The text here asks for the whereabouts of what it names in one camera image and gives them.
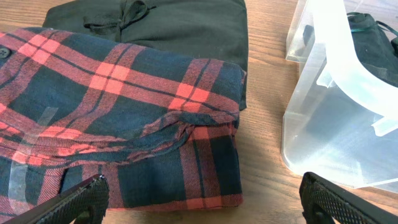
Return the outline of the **red black plaid shirt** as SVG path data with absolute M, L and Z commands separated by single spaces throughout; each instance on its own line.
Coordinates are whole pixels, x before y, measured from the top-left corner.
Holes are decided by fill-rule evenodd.
M 64 30 L 1 34 L 1 220 L 95 174 L 113 210 L 240 205 L 245 76 Z

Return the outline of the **green garment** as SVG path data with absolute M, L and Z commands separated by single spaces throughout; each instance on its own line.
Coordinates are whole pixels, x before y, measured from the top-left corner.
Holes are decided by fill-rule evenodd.
M 370 14 L 347 13 L 356 55 L 367 71 L 378 79 L 397 86 L 397 37 L 388 39 L 386 32 L 397 31 Z

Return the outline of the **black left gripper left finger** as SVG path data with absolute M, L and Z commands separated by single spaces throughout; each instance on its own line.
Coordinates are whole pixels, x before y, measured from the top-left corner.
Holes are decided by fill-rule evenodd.
M 96 174 L 5 224 L 101 224 L 108 204 L 106 177 Z

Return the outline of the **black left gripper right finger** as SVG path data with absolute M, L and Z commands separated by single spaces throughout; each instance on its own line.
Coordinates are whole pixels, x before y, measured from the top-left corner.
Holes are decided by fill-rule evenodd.
M 397 224 L 396 215 L 313 172 L 304 173 L 299 194 L 307 224 Z

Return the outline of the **black hooded sweatshirt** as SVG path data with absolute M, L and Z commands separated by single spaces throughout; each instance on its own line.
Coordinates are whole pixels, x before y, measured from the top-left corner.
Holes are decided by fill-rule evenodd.
M 80 0 L 51 8 L 43 26 L 248 69 L 244 1 Z

